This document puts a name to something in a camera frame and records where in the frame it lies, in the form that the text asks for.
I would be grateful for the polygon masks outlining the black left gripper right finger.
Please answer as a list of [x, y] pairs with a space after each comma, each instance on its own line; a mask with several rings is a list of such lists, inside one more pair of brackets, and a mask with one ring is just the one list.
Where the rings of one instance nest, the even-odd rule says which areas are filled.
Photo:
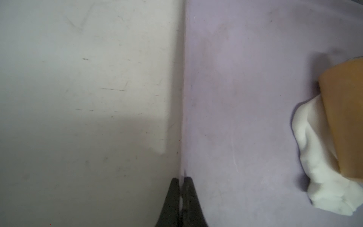
[[181, 189], [182, 209], [181, 209], [181, 226], [182, 227], [208, 227], [204, 218], [201, 205], [197, 196], [193, 179], [185, 177]]

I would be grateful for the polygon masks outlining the wooden rolling pin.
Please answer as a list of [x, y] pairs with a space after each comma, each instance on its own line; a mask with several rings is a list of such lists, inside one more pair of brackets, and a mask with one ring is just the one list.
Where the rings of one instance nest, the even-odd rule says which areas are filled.
[[341, 175], [363, 181], [363, 59], [333, 66], [319, 77], [319, 87]]

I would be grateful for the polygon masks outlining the white dough lump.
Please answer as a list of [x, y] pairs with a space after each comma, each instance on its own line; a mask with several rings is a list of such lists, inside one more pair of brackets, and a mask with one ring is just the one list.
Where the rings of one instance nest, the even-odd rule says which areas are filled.
[[352, 216], [363, 204], [363, 188], [339, 172], [320, 95], [297, 108], [291, 126], [302, 168], [310, 180], [307, 195], [312, 205], [335, 214]]

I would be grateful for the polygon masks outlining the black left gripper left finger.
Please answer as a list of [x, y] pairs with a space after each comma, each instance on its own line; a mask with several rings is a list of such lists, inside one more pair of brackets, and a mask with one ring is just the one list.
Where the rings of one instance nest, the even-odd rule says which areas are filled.
[[179, 226], [179, 203], [179, 179], [173, 178], [170, 182], [169, 189], [155, 227]]

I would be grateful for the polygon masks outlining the lilac silicone mat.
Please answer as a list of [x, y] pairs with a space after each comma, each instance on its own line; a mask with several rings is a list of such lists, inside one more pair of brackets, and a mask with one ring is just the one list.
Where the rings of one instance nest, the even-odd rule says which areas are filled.
[[360, 227], [314, 208], [291, 119], [363, 54], [353, 1], [187, 1], [181, 173], [210, 227]]

